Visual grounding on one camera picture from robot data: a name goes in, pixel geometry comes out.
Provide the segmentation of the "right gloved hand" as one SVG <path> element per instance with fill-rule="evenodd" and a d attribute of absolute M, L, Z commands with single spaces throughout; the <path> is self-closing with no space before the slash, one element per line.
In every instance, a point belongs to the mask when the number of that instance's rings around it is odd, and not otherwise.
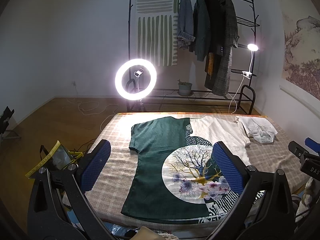
<path fill-rule="evenodd" d="M 310 177 L 305 184 L 301 201 L 297 210 L 297 215 L 301 214 L 306 216 L 309 210 L 316 204 L 319 198 L 319 181 Z"/>

